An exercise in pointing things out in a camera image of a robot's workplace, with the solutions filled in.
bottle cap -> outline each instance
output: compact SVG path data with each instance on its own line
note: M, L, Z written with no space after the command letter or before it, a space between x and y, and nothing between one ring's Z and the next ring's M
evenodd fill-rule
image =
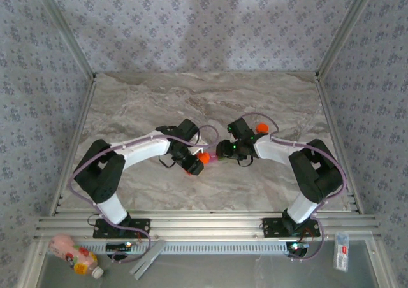
M100 278L103 275L103 270L101 267L96 267L94 271L92 271L92 276L96 279Z

metal plate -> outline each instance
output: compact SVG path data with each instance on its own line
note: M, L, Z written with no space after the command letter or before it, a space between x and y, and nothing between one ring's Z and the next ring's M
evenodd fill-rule
M319 224L316 220L309 219L300 229L294 234L289 234L288 230L283 226L282 218L264 218L262 219L263 236L265 238L272 237L297 237L301 238L303 232L304 237L320 237Z
M150 219L134 219L130 220L129 227L142 229L146 232L150 232ZM103 219L97 219L94 226L95 239L107 239L107 238L120 238L120 239L135 239L146 238L143 234L138 234L134 231L125 231L116 229L105 222Z

gray metal bar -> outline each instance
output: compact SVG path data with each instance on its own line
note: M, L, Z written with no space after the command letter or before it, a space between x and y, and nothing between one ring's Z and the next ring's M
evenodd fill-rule
M238 219L238 220L225 220L225 219L200 219L200 220L191 220L185 219L180 223L183 223L183 226L190 227L191 229L197 227L211 227L211 228L240 228L240 227L257 227L260 224L260 219ZM345 219L325 219L321 218L321 221L324 224L329 224L331 226L342 226L344 225ZM172 220L153 220L152 228L154 229L171 229L174 228L175 221ZM347 219L348 226L373 226L378 225L377 219L375 218L359 218ZM40 221L37 225L37 229L64 229L65 227L72 227L75 229L88 229L89 224L87 221L82 220L61 220L58 217L56 219L51 219L48 221Z
M323 60L317 69L319 80L324 79L327 75L367 3L368 0L353 0L353 3L345 15L338 31L336 32L329 49L326 51Z
M82 105L82 109L81 109L81 112L80 112L78 124L76 126L74 135L72 137L71 145L69 146L68 155L66 157L64 167L62 169L62 174L61 174L61 177L59 179L57 189L55 190L54 199L53 199L52 205L51 205L50 216L55 215L55 212L56 212L57 207L58 207L58 202L61 199L61 192L64 190L65 185L66 185L66 183L68 181L68 178L69 178L69 176L71 174L72 163L73 163L73 160L75 158L75 154L77 152L79 139L80 139L81 134L82 134L82 129L84 128L84 125L85 125L85 121L86 121L86 118L87 118L89 107L91 106L91 101L92 101L92 97L94 96L94 91L95 91L95 81L92 81L92 83L89 85L89 88L88 88L84 103Z
M316 80L316 85L317 85L317 91L319 92L319 95L320 95L320 100L323 106L324 114L326 115L326 120L329 125L330 134L333 140L336 155L339 158L339 163L342 166L347 176L347 188L354 195L357 209L361 213L364 213L363 204L361 203L361 198L360 198L360 195L358 194L356 182L354 181L353 173L351 171L351 166L347 158L346 148L344 147L339 128L337 127L336 118L333 114L332 107L330 106L330 103L328 101L329 99L328 99L326 90L324 88L324 85L322 85L321 80Z
M93 78L93 72L91 66L89 65L84 53L82 52L81 47L79 46L77 40L72 33L71 28L69 27L67 21L64 18L61 10L58 7L58 4L55 0L41 0L44 4L44 8L51 16L51 19L54 21L54 24L57 26L58 31L60 32L62 38L64 39L67 47L73 54L75 60L80 66L81 70L84 72L85 76L88 79Z
M129 273L135 275L135 279L139 279L164 250L166 242L159 240L156 244L130 269Z
M379 287L398 288L384 242L382 240L367 240L365 243Z
M281 212L268 211L224 211L224 210L128 210L133 218L150 218L150 219L259 219L266 217L281 217ZM90 214L94 213L92 208L59 208L57 215L58 219L87 219ZM340 217L340 218L355 218L358 217L374 217L373 215L359 215L352 211L331 211L321 210L317 213L319 218L324 217ZM49 219L49 217L40 217L41 219Z

marble surface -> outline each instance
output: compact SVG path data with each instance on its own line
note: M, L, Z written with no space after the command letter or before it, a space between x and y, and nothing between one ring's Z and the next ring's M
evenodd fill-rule
M281 138L320 138L334 151L312 73L98 74L73 169L99 138L125 141L189 118L198 126L215 126L221 140L229 138L227 124L253 111L273 117ZM267 122L259 116L245 119L253 128ZM210 129L202 136L208 142L215 139ZM125 170L118 195L126 208L138 210L282 211L298 191L291 168L269 160L255 159L248 168L223 160L208 164L199 176L188 176L178 166L165 168L155 157ZM325 208L347 206L346 198L338 198ZM61 207L87 205L65 190Z

glass panel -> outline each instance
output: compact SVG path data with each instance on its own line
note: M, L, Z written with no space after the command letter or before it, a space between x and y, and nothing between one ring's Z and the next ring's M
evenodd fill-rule
M107 256L99 256L105 273L95 280L75 274L62 259L47 256L37 288L378 287L364 241L350 243L347 273L333 269L333 247L332 241L326 242L315 259L302 263L284 255L161 255L139 280L129 274L136 263L112 264Z

